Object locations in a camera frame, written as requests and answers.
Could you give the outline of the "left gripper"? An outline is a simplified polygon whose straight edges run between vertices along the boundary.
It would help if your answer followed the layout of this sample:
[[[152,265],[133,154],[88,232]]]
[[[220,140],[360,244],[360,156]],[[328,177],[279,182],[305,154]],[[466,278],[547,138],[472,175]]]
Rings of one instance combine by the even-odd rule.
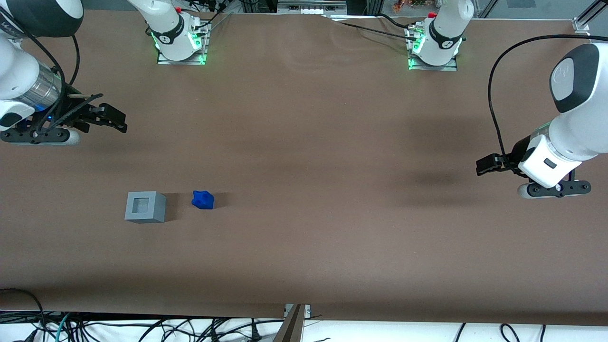
[[[574,161],[555,149],[547,134],[531,138],[522,160],[514,150],[501,154],[489,154],[476,161],[476,173],[480,177],[492,172],[503,172],[504,167],[512,173],[519,169],[532,181],[543,188],[554,188],[573,169],[582,162]]]

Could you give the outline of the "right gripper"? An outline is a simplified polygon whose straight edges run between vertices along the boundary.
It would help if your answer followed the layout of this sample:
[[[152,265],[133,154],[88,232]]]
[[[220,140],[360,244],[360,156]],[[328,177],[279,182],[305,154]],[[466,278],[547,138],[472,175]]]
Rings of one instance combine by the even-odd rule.
[[[32,136],[71,136],[89,133],[92,123],[126,133],[126,115],[110,104],[90,104],[94,97],[39,100],[32,104],[2,101],[1,132],[28,132]]]

